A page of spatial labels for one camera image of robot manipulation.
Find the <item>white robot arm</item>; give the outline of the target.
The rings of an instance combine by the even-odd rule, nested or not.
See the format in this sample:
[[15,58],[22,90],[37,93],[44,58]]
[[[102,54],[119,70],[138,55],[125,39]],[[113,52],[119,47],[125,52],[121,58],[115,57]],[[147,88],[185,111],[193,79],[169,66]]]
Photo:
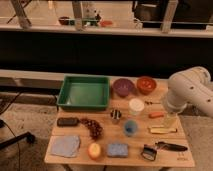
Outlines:
[[196,106],[213,118],[213,91],[207,85],[211,81],[204,67],[192,67],[172,74],[168,79],[168,91],[162,98],[164,109],[170,113],[181,113],[187,103]]

